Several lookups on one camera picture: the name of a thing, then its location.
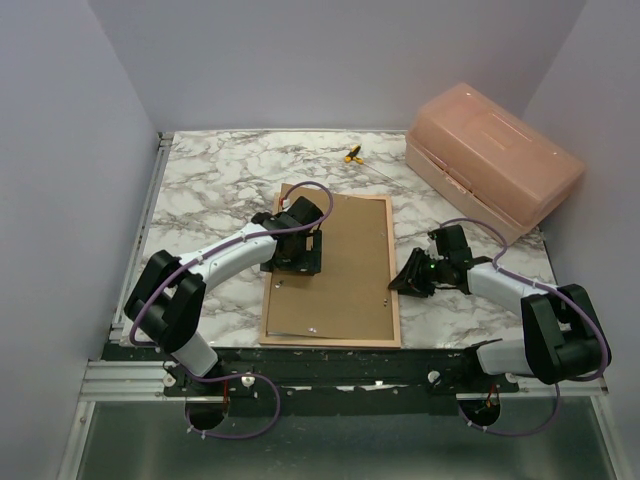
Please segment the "brown frame backing board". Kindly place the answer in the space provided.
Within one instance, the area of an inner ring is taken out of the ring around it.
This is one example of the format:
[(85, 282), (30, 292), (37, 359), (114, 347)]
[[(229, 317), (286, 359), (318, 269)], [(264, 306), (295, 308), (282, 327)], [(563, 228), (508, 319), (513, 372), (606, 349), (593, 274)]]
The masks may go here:
[(335, 194), (321, 225), (321, 271), (271, 275), (270, 335), (383, 341), (394, 338), (387, 201)]

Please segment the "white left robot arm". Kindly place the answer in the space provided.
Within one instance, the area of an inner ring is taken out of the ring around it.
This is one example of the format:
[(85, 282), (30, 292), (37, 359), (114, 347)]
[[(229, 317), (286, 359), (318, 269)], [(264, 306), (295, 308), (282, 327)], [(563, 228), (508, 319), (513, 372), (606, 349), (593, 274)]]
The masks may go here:
[(198, 332), (204, 297), (215, 287), (258, 264), (291, 267), (315, 260), (306, 239), (319, 238), (325, 214), (304, 196), (285, 210), (255, 214), (237, 233), (204, 249), (174, 256), (153, 254), (124, 307), (127, 318), (161, 351), (188, 371), (187, 382), (201, 395), (214, 393), (222, 380), (217, 353)]

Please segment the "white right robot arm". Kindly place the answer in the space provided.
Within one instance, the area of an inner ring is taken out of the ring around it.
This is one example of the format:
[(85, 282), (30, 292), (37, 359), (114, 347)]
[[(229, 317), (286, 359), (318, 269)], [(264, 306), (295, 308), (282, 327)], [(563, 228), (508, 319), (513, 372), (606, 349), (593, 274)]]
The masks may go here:
[(488, 300), (521, 320), (521, 338), (471, 348), (475, 358), (459, 370), (467, 389), (483, 391), (502, 374), (533, 377), (547, 385), (602, 376), (611, 351), (583, 287), (541, 283), (506, 270), (496, 257), (474, 256), (457, 219), (428, 236), (430, 249), (413, 249), (389, 290), (428, 298), (439, 289), (454, 289)]

